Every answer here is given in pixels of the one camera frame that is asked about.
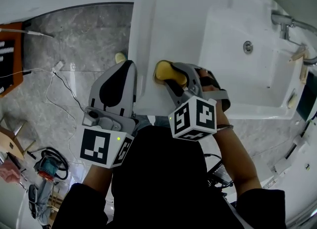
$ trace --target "wooden board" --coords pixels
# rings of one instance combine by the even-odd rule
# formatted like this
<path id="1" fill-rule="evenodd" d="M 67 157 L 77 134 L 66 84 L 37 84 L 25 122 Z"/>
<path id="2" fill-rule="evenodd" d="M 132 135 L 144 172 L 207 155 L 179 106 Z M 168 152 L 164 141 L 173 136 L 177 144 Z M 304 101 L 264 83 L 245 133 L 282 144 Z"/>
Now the wooden board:
<path id="1" fill-rule="evenodd" d="M 12 155 L 24 160 L 23 149 L 12 131 L 0 126 L 0 145 Z"/>
<path id="2" fill-rule="evenodd" d="M 0 25 L 3 29 L 16 29 L 22 30 L 22 23 L 12 23 L 7 25 Z M 14 40 L 14 54 L 13 54 L 13 73 L 22 71 L 22 54 L 21 54 L 21 33 L 12 32 L 0 32 L 0 41 Z M 3 93 L 0 94 L 0 98 L 3 98 L 6 94 L 12 91 L 15 87 L 23 82 L 23 74 L 18 73 L 13 75 L 13 85 L 8 87 Z"/>

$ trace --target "wrist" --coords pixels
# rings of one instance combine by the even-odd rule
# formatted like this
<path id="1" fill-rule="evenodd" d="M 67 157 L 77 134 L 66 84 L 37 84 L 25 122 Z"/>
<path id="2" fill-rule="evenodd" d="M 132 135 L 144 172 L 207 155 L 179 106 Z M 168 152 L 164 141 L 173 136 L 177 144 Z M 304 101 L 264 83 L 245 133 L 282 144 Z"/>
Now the wrist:
<path id="1" fill-rule="evenodd" d="M 222 125 L 222 124 L 230 125 L 227 116 L 224 114 L 224 112 L 222 110 L 217 111 L 216 115 L 217 115 L 217 125 Z"/>
<path id="2" fill-rule="evenodd" d="M 232 132 L 234 133 L 232 128 L 224 128 L 222 130 L 217 131 L 217 133 L 213 134 L 213 137 L 217 141 L 217 139 L 221 139 L 223 136 L 227 136 Z"/>
<path id="3" fill-rule="evenodd" d="M 96 166 L 96 165 L 91 165 L 87 176 L 88 177 L 95 177 L 96 175 L 98 176 L 104 176 L 104 175 L 109 175 L 112 174 L 112 169 L 109 168 L 103 168 L 100 166 Z"/>

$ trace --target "fiducial marker cube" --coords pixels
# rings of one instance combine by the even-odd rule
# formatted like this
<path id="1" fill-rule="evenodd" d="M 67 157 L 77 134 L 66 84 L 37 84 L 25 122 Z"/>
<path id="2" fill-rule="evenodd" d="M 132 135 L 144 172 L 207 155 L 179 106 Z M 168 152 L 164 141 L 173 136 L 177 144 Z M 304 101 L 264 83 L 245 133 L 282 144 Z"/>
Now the fiducial marker cube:
<path id="1" fill-rule="evenodd" d="M 81 145 L 76 157 L 104 168 L 120 166 L 134 139 L 126 132 L 83 125 L 77 126 L 76 136 Z"/>
<path id="2" fill-rule="evenodd" d="M 198 141 L 217 132 L 216 100 L 193 96 L 169 116 L 173 138 Z"/>

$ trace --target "hand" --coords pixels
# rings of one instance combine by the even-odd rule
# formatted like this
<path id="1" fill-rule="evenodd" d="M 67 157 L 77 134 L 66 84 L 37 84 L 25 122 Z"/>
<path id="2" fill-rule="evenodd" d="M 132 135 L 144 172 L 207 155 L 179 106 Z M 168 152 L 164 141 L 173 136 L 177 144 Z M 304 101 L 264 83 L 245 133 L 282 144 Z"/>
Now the hand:
<path id="1" fill-rule="evenodd" d="M 212 78 L 205 69 L 200 69 L 198 71 L 198 74 L 199 74 L 200 77 L 208 76 L 208 77 Z M 203 86 L 203 91 L 204 92 L 207 92 L 207 91 L 219 91 L 219 89 L 214 87 L 213 85 L 208 85 L 208 86 Z M 228 118 L 227 118 L 227 116 L 224 114 L 224 112 L 222 110 L 221 100 L 217 100 L 216 115 L 217 115 L 217 125 L 220 125 L 220 124 L 229 125 Z"/>

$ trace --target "bathtub faucet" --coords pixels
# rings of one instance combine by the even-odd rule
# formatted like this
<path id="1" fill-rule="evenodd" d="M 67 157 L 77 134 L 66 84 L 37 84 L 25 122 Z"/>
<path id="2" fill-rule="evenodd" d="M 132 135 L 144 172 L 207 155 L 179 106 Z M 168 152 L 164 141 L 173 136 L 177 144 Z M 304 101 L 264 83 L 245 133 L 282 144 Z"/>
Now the bathtub faucet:
<path id="1" fill-rule="evenodd" d="M 280 37 L 284 40 L 289 40 L 289 27 L 300 27 L 302 29 L 311 31 L 317 36 L 317 28 L 313 27 L 312 25 L 306 24 L 304 22 L 297 21 L 291 16 L 272 14 L 271 19 L 273 24 L 281 26 Z M 304 65 L 307 65 L 307 66 L 316 66 L 317 57 L 312 59 L 304 59 L 303 63 Z"/>

